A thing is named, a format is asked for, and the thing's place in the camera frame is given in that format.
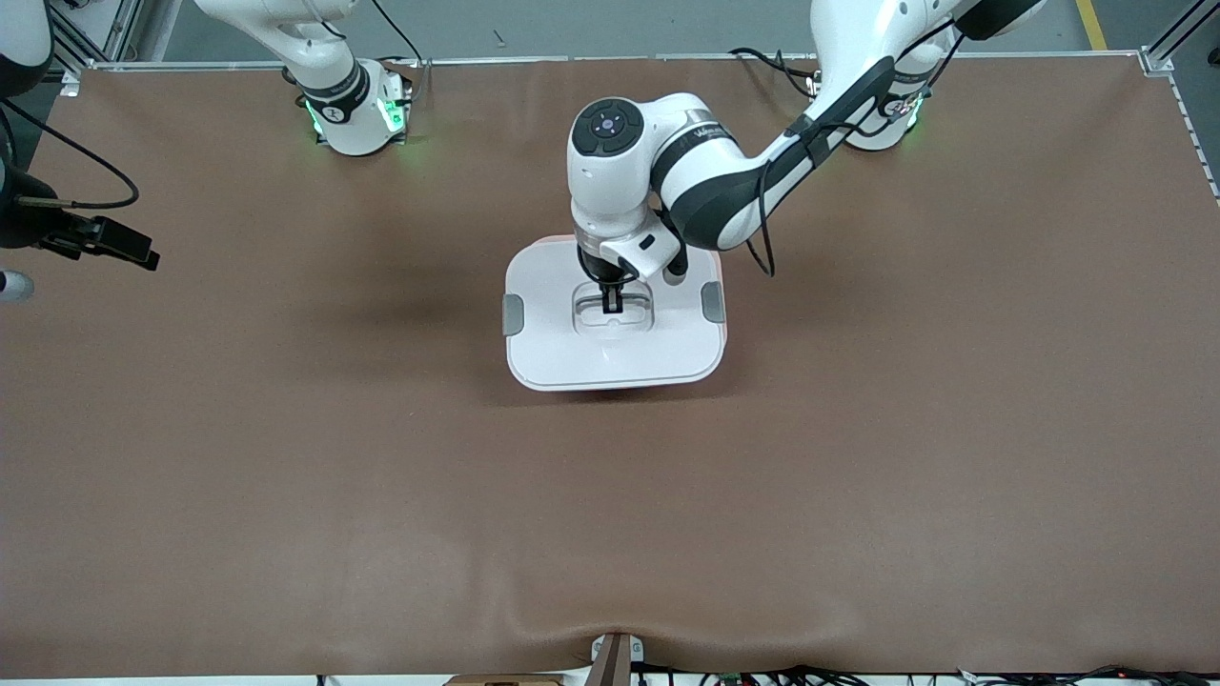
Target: yellow line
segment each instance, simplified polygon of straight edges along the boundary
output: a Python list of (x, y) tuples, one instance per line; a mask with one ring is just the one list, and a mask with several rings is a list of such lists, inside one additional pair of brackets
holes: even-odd
[(1076, 0), (1076, 9), (1080, 10), (1080, 21), (1085, 22), (1085, 33), (1088, 35), (1088, 45), (1093, 50), (1107, 50), (1105, 34), (1102, 33), (1102, 23), (1097, 21), (1097, 10), (1093, 9), (1093, 0)]

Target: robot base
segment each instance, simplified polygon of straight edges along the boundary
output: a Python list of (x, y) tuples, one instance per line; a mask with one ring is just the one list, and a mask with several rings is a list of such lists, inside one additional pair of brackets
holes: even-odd
[(401, 74), (373, 60), (357, 62), (368, 73), (368, 96), (346, 123), (332, 123), (310, 109), (318, 144), (351, 156), (371, 155), (388, 143), (405, 142), (411, 114), (411, 93), (404, 89)]
[(517, 253), (505, 277), (504, 334), (512, 376), (534, 391), (691, 383), (725, 353), (720, 256), (689, 250), (686, 280), (623, 288), (623, 312), (601, 310), (576, 260), (576, 239), (550, 237)]

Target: brown tabletop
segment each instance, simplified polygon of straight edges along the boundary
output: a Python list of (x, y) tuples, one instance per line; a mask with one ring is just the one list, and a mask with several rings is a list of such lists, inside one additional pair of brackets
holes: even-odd
[[(725, 256), (708, 381), (539, 394), (520, 248), (588, 101), (758, 63), (437, 68), (405, 146), (315, 146), (274, 72), (98, 73), (52, 125), (161, 270), (33, 250), (0, 308), (0, 676), (572, 666), (1220, 670), (1220, 210), (1133, 57), (954, 62)], [(62, 195), (120, 197), (54, 142)]]

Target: brown table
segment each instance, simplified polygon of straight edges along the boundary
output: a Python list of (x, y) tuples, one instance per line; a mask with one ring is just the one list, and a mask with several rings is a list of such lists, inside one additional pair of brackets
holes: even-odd
[[(759, 65), (442, 67), (401, 148), (315, 146), (274, 72), (89, 72), (52, 123), (135, 177), (161, 270), (4, 255), (0, 676), (572, 666), (1220, 670), (1220, 210), (1133, 57), (963, 60), (725, 258), (689, 387), (550, 395), (504, 269), (569, 231), (608, 94)], [(117, 197), (44, 143), (61, 194)]]

